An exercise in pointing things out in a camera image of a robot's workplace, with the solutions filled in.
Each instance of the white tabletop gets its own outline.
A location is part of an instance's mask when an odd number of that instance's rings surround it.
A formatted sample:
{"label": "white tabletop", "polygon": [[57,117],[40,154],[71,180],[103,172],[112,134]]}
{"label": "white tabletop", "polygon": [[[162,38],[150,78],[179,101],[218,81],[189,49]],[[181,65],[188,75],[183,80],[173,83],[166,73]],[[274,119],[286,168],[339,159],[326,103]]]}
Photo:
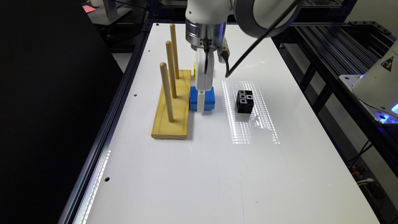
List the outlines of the white tabletop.
{"label": "white tabletop", "polygon": [[[180,69],[192,70],[176,30]],[[225,36],[232,66],[254,39],[233,25]],[[270,38],[229,78],[215,63],[215,109],[190,111],[187,140],[152,139],[166,40],[169,24],[154,25],[77,223],[378,223]],[[250,117],[230,103],[242,86],[257,99]]]}

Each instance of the yellow block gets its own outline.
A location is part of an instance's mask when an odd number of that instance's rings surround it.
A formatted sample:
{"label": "yellow block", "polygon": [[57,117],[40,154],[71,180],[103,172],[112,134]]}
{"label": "yellow block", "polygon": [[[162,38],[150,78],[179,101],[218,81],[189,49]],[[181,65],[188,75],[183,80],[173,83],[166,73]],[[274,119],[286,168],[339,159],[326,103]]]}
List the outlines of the yellow block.
{"label": "yellow block", "polygon": [[152,128],[154,139],[184,140],[188,132],[189,96],[191,87],[191,70],[180,70],[180,78],[175,80],[177,98],[172,98],[174,121],[169,122],[163,87]]}

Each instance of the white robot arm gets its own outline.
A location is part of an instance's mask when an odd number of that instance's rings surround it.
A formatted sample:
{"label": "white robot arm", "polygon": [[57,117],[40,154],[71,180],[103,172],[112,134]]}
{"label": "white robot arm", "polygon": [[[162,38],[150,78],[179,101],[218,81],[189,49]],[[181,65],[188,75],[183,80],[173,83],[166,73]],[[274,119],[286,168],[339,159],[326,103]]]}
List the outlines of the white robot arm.
{"label": "white robot arm", "polygon": [[234,14],[245,33],[260,37],[294,2],[298,2],[297,6],[267,37],[286,29],[299,13],[304,0],[188,0],[185,38],[197,51],[198,112],[203,112],[205,92],[213,86],[214,51],[218,51],[221,63],[229,55],[224,38],[227,17]]}

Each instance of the black block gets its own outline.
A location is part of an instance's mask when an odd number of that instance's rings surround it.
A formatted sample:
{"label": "black block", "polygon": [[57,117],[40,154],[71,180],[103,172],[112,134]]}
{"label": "black block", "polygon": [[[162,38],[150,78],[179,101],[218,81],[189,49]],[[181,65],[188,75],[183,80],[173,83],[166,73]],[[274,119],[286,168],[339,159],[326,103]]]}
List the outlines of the black block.
{"label": "black block", "polygon": [[253,93],[249,90],[239,90],[236,98],[238,113],[250,114],[254,107]]}

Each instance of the wire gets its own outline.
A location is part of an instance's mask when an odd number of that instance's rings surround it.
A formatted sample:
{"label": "wire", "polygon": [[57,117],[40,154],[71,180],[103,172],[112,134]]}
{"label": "wire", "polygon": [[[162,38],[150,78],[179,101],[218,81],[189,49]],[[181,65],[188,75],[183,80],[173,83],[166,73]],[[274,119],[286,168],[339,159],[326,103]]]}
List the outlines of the wire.
{"label": "wire", "polygon": [[136,5],[133,5],[133,4],[128,4],[127,2],[121,2],[121,1],[116,1],[116,0],[112,0],[112,1],[114,1],[114,2],[118,2],[118,3],[121,3],[121,4],[123,4],[123,5],[128,5],[128,6],[134,6],[134,7],[138,7],[138,8],[141,8],[141,9],[145,9],[146,11],[148,11],[149,12],[149,10],[147,9],[147,8],[145,8],[145,7],[141,7],[141,6],[136,6]]}
{"label": "wire", "polygon": [[362,154],[364,154],[365,152],[367,152],[371,147],[373,146],[373,144],[370,144],[368,147],[366,147],[366,149],[363,149],[363,151],[359,152],[356,156],[352,157],[350,160],[348,160],[347,162],[351,162],[354,159],[356,159],[359,156],[362,156]]}
{"label": "wire", "polygon": [[229,62],[228,62],[229,53],[228,52],[223,52],[223,53],[221,53],[221,56],[222,56],[222,58],[225,61],[226,72],[229,72]]}
{"label": "wire", "polygon": [[229,72],[229,63],[228,63],[228,59],[224,59],[225,61],[225,66],[226,66],[226,72]]}
{"label": "wire", "polygon": [[282,22],[283,19],[285,19],[285,17],[291,12],[291,10],[293,10],[294,7],[296,7],[296,5],[299,4],[301,0],[295,0],[285,11],[284,13],[282,13],[282,15],[279,16],[279,18],[265,31],[265,33],[263,33],[248,49],[245,53],[243,53],[243,55],[238,59],[238,61],[234,64],[234,66],[232,66],[231,70],[228,71],[225,74],[225,78],[228,78],[236,69],[236,67],[250,54],[250,52],[257,47],[258,44],[260,44],[260,42],[267,37],[268,34],[270,34],[277,25],[280,24],[280,22]]}
{"label": "wire", "polygon": [[362,183],[370,183],[370,182],[374,182],[374,180],[372,178],[366,178],[365,180],[360,180],[357,181],[357,184],[362,184]]}
{"label": "wire", "polygon": [[397,221],[397,219],[398,219],[398,216],[390,224],[393,224],[395,221]]}
{"label": "wire", "polygon": [[355,162],[359,159],[359,157],[362,155],[362,152],[364,151],[366,145],[370,142],[370,140],[366,141],[365,145],[363,145],[362,149],[360,150],[360,152],[358,153],[358,155],[356,156],[354,162],[351,164],[351,168],[349,168],[349,171],[351,171],[355,165]]}

